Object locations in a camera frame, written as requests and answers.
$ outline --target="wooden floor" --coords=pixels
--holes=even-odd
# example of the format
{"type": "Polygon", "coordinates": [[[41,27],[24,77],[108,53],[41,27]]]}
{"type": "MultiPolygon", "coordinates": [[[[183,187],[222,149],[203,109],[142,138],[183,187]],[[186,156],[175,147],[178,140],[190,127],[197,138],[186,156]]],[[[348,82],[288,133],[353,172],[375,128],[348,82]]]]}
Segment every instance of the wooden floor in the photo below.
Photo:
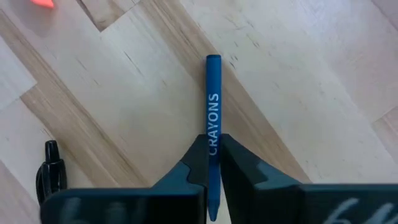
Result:
{"type": "Polygon", "coordinates": [[[265,161],[302,182],[398,182],[397,1],[55,5],[0,0],[2,223],[39,223],[49,139],[70,187],[156,183],[204,132],[208,54],[223,132],[265,161]]]}

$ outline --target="black marker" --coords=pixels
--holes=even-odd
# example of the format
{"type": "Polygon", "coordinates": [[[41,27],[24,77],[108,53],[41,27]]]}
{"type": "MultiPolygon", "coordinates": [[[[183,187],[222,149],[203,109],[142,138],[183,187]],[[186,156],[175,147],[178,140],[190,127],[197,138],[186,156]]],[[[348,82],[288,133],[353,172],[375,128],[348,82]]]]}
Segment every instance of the black marker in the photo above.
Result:
{"type": "Polygon", "coordinates": [[[50,195],[67,188],[67,172],[60,159],[56,141],[45,143],[45,162],[36,174],[36,194],[39,205],[50,195]]]}

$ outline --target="wooden surface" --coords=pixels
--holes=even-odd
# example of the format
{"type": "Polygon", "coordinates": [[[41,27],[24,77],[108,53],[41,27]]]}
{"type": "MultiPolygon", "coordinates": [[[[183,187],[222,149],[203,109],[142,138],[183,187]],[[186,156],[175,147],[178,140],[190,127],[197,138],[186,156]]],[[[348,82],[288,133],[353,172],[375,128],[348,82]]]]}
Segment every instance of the wooden surface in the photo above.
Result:
{"type": "Polygon", "coordinates": [[[48,139],[72,187],[156,183],[204,132],[208,54],[223,132],[265,161],[303,182],[398,182],[394,1],[55,4],[0,0],[0,198],[27,212],[2,200],[0,220],[38,222],[48,139]]]}

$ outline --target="blue crayon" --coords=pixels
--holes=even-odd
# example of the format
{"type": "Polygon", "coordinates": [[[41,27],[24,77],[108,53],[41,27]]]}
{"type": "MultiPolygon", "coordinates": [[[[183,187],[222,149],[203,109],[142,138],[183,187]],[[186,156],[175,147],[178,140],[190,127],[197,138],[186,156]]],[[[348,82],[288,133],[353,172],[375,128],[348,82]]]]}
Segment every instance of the blue crayon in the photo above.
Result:
{"type": "Polygon", "coordinates": [[[208,211],[211,221],[217,219],[220,206],[220,137],[221,137],[221,56],[206,58],[206,135],[209,142],[208,211]]]}

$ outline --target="orange object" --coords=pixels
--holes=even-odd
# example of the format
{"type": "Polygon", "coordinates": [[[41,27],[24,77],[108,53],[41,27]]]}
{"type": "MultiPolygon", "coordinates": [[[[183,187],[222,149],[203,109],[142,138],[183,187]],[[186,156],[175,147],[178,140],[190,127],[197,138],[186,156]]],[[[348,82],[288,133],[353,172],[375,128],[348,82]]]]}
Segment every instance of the orange object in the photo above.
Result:
{"type": "Polygon", "coordinates": [[[47,7],[47,8],[54,8],[54,3],[52,0],[31,0],[34,4],[47,7]]]}

